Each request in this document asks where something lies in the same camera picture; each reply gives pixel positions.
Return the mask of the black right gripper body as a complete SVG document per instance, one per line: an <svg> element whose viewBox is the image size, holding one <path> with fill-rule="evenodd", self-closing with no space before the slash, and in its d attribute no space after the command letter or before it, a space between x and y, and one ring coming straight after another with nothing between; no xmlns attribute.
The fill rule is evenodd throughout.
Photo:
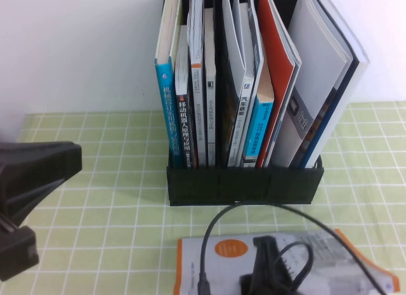
<svg viewBox="0 0 406 295"><path fill-rule="evenodd" d="M246 274L240 276L239 284L241 294L298 294L297 291L291 289L277 288L271 280L260 278L259 282L255 282L254 274Z"/></svg>

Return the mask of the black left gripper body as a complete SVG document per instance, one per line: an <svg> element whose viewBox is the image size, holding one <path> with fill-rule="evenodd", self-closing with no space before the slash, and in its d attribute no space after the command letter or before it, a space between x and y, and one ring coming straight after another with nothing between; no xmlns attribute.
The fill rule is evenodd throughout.
<svg viewBox="0 0 406 295"><path fill-rule="evenodd" d="M38 262L35 232L27 226L17 227L1 216L1 281L13 278Z"/></svg>

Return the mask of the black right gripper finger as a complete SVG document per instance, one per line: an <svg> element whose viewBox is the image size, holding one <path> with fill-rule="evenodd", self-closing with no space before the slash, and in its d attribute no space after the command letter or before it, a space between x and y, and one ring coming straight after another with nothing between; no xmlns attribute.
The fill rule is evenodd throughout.
<svg viewBox="0 0 406 295"><path fill-rule="evenodd" d="M279 250L277 241L272 236L260 236L253 239L256 248L256 258L254 262L253 276L276 276L277 256Z"/></svg>

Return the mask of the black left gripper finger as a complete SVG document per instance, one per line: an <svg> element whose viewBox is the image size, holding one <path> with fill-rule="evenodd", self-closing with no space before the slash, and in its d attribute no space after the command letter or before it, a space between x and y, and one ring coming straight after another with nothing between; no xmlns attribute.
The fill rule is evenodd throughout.
<svg viewBox="0 0 406 295"><path fill-rule="evenodd" d="M1 214L19 226L53 190L82 170L71 141L1 144Z"/></svg>

